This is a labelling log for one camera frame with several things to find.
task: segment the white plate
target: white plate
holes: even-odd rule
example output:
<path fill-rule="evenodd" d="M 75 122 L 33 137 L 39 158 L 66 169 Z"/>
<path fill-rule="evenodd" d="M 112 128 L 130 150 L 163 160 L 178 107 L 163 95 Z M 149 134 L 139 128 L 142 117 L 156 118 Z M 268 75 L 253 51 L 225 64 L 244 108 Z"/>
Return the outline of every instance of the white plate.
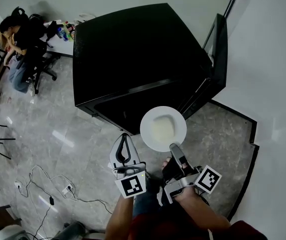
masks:
<path fill-rule="evenodd" d="M 168 116 L 174 122 L 175 136 L 169 143 L 161 143 L 152 135 L 152 124 L 158 117 Z M 157 106 L 145 114 L 141 121 L 140 131 L 143 141 L 151 149 L 159 152 L 168 152 L 172 143 L 178 146 L 182 144 L 186 136 L 186 122 L 180 112 L 168 106 Z"/>

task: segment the white desk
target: white desk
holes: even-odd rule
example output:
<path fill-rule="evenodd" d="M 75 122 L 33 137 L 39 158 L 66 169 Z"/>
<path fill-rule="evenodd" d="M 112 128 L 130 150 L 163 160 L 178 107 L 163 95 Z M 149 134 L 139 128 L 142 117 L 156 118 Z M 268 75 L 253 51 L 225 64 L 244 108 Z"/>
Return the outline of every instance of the white desk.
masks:
<path fill-rule="evenodd" d="M 44 35 L 41 40 L 46 41 L 47 35 Z M 64 41 L 62 38 L 59 38 L 57 35 L 54 35 L 49 41 L 48 44 L 50 46 L 53 46 L 53 48 L 50 48 L 47 46 L 48 52 L 55 52 L 60 54 L 66 54 L 73 56 L 73 49 L 74 49 L 74 41 Z"/>

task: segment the black baseboard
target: black baseboard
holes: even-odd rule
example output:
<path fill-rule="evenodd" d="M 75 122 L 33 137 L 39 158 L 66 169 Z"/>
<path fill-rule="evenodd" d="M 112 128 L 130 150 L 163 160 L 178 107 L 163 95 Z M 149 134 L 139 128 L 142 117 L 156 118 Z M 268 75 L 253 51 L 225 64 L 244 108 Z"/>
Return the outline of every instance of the black baseboard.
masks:
<path fill-rule="evenodd" d="M 245 116 L 243 114 L 241 114 L 240 112 L 236 111 L 236 110 L 233 110 L 219 102 L 216 102 L 214 100 L 211 100 L 210 103 L 214 104 L 214 105 L 217 105 L 241 118 L 244 118 L 248 121 L 250 121 L 252 123 L 252 128 L 251 128 L 251 132 L 250 132 L 250 135 L 249 135 L 249 143 L 254 146 L 254 151 L 253 151 L 253 156 L 252 156 L 252 160 L 251 160 L 251 163 L 249 165 L 249 168 L 248 168 L 248 171 L 247 171 L 247 175 L 246 175 L 246 178 L 245 178 L 245 181 L 243 183 L 243 186 L 242 186 L 242 189 L 241 191 L 239 192 L 238 194 L 238 197 L 235 201 L 235 204 L 234 206 L 232 207 L 231 211 L 229 212 L 229 215 L 227 216 L 227 219 L 228 221 L 231 221 L 231 219 L 233 218 L 233 216 L 235 215 L 236 211 L 237 211 L 237 208 L 239 206 L 239 204 L 241 203 L 242 199 L 243 199 L 243 196 L 246 192 L 246 189 L 247 189 L 247 186 L 249 184 L 249 180 L 251 179 L 251 176 L 252 176 L 252 172 L 253 172 L 253 169 L 254 169 L 254 165 L 255 165 L 255 161 L 256 161 L 256 158 L 257 158 L 257 154 L 258 154 L 258 150 L 259 150 L 259 146 L 254 144 L 254 139 L 255 139 L 255 134 L 256 134 L 256 126 L 257 126 L 257 121 L 249 118 L 248 116 Z"/>
<path fill-rule="evenodd" d="M 73 57 L 73 55 L 70 55 L 70 54 L 65 54 L 65 53 L 60 53 L 60 52 L 55 52 L 55 51 L 50 51 L 50 50 L 48 50 L 47 53 L 60 55 L 60 56 L 63 56 L 63 57 L 68 57 L 68 58 L 72 58 Z"/>
<path fill-rule="evenodd" d="M 255 145 L 255 144 L 251 144 L 251 145 L 254 146 L 254 152 L 253 152 L 252 160 L 251 160 L 251 163 L 249 165 L 249 168 L 248 168 L 248 171 L 247 171 L 247 175 L 246 175 L 245 181 L 243 183 L 243 186 L 241 188 L 241 191 L 239 192 L 238 197 L 237 197 L 237 199 L 235 201 L 235 204 L 232 207 L 231 211 L 229 212 L 229 215 L 227 216 L 228 221 L 231 221 L 231 219 L 235 215 L 235 213 L 236 213 L 236 211 L 238 209 L 238 206 L 241 203 L 241 201 L 243 199 L 243 196 L 244 196 L 244 194 L 246 192 L 247 186 L 249 184 L 249 180 L 251 179 L 251 176 L 252 176 L 252 172 L 253 172 L 253 169 L 254 169 L 255 161 L 256 161 L 256 158 L 257 158 L 258 150 L 259 150 L 259 146 Z"/>

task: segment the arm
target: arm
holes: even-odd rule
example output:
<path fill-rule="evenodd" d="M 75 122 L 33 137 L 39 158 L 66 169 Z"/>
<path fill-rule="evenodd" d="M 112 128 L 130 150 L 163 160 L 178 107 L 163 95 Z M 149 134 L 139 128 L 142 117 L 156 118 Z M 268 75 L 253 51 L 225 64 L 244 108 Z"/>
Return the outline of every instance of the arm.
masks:
<path fill-rule="evenodd" d="M 4 58 L 4 65 L 5 66 L 8 66 L 9 59 L 13 55 L 14 52 L 15 52 L 14 49 L 10 49 L 10 51 L 6 54 L 6 57 Z"/>
<path fill-rule="evenodd" d="M 228 220 L 217 215 L 203 200 L 195 193 L 194 187 L 185 187 L 176 201 L 184 208 L 188 215 L 194 220 L 200 229 L 226 230 L 230 227 Z"/>
<path fill-rule="evenodd" d="M 21 55 L 26 55 L 27 49 L 22 50 L 18 46 L 14 45 L 14 37 L 8 39 L 8 43 L 11 46 L 11 48 L 14 49 L 16 52 L 18 52 Z"/>
<path fill-rule="evenodd" d="M 106 227 L 105 240 L 127 240 L 132 223 L 133 201 L 133 197 L 119 197 Z"/>

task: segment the seated person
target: seated person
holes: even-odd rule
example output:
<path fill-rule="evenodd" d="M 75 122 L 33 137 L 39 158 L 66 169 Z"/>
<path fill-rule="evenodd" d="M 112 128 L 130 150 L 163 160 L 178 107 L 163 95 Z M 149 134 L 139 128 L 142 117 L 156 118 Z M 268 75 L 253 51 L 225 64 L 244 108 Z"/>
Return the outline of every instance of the seated person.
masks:
<path fill-rule="evenodd" d="M 163 169 L 170 159 L 163 163 Z M 231 225 L 216 214 L 194 186 L 185 187 L 173 204 L 168 203 L 163 191 L 162 207 L 158 192 L 159 180 L 148 177 L 146 192 L 137 195 L 134 204 L 133 197 L 125 199 L 121 195 L 107 224 L 105 240 L 267 240 L 247 223 Z"/>
<path fill-rule="evenodd" d="M 11 49 L 4 59 L 4 65 L 9 65 L 9 58 L 16 52 L 16 56 L 11 59 L 9 72 L 9 81 L 13 84 L 15 90 L 22 93 L 29 93 L 32 97 L 35 95 L 35 86 L 32 81 L 23 81 L 25 71 L 32 67 L 32 61 L 25 61 L 20 69 L 17 69 L 19 61 L 33 45 L 33 33 L 28 21 L 24 21 L 18 16 L 9 16 L 0 24 L 0 32 L 7 38 Z"/>

